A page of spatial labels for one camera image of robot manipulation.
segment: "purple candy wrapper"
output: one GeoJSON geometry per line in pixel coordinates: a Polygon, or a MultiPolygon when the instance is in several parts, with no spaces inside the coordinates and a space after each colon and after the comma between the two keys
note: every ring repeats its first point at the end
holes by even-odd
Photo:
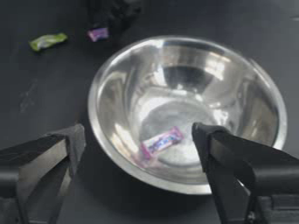
{"type": "Polygon", "coordinates": [[[93,42],[108,38],[108,28],[97,28],[88,31],[88,36],[93,42]]]}
{"type": "Polygon", "coordinates": [[[157,151],[168,148],[170,145],[177,144],[182,140],[182,133],[177,127],[173,127],[169,131],[149,138],[141,143],[141,151],[145,158],[150,158],[157,151]]]}

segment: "black table surface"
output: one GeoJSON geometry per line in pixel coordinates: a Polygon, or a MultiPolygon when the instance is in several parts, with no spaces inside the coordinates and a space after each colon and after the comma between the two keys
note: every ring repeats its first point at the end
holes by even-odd
{"type": "Polygon", "coordinates": [[[100,150],[90,133],[86,97],[108,56],[156,35],[192,35],[252,58],[284,97],[284,150],[299,157],[297,0],[148,0],[142,16],[117,45],[86,37],[84,0],[10,0],[0,3],[0,147],[82,123],[88,147],[60,211],[60,224],[220,223],[210,196],[166,192],[128,176],[100,150]],[[28,41],[65,32],[64,45],[32,52],[28,41]]]}

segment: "bowl rim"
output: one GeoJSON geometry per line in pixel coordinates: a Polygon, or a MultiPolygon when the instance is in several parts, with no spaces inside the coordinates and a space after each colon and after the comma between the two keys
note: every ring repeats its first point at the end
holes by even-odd
{"type": "Polygon", "coordinates": [[[248,59],[247,57],[243,56],[241,53],[239,53],[235,50],[231,50],[231,48],[225,47],[224,45],[220,45],[209,40],[205,40],[204,38],[169,35],[169,36],[156,36],[156,37],[141,39],[136,41],[134,43],[132,43],[130,45],[128,45],[120,51],[117,51],[109,57],[106,62],[101,65],[100,69],[97,70],[96,76],[90,84],[89,93],[88,93],[88,120],[90,123],[93,135],[97,139],[97,142],[100,144],[100,148],[102,149],[102,151],[106,153],[106,155],[109,156],[112,161],[117,164],[117,166],[130,176],[133,176],[134,178],[137,178],[138,180],[149,184],[150,186],[156,186],[164,190],[172,191],[176,193],[198,194],[198,195],[210,194],[210,188],[208,183],[190,185],[190,184],[172,182],[170,180],[156,177],[154,175],[144,171],[140,167],[129,163],[128,160],[124,158],[124,156],[114,149],[112,143],[108,141],[106,136],[104,134],[104,130],[101,129],[98,124],[98,117],[97,117],[98,107],[96,104],[97,104],[98,94],[104,87],[104,80],[108,76],[108,74],[105,73],[108,67],[112,64],[114,64],[122,58],[122,56],[125,56],[129,53],[132,49],[140,46],[144,46],[149,44],[150,41],[156,41],[156,40],[161,40],[161,41],[178,40],[178,41],[190,41],[200,44],[205,44],[235,55],[245,64],[253,67],[263,82],[272,89],[271,93],[277,105],[279,122],[277,122],[277,132],[276,132],[275,142],[272,147],[279,150],[283,149],[283,146],[285,143],[285,134],[287,134],[287,114],[285,114],[285,104],[284,104],[283,96],[267,72],[252,59],[248,59]]]}

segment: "green candy wrapper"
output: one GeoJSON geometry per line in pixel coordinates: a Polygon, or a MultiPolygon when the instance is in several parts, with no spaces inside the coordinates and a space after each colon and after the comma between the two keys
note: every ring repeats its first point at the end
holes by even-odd
{"type": "Polygon", "coordinates": [[[62,41],[65,41],[68,36],[64,33],[58,33],[54,35],[44,35],[37,39],[29,42],[30,48],[38,52],[41,49],[48,48],[62,41]]]}

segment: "stainless steel bowl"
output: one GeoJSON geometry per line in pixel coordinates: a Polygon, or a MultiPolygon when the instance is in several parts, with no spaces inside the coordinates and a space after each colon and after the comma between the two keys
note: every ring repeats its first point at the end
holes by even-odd
{"type": "Polygon", "coordinates": [[[88,117],[122,170],[177,193],[210,193],[193,122],[221,125],[277,149],[285,141],[285,105],[267,73],[251,59],[197,38],[148,38],[116,53],[92,83],[88,117]],[[173,126],[182,141],[148,160],[140,143],[173,126]]]}

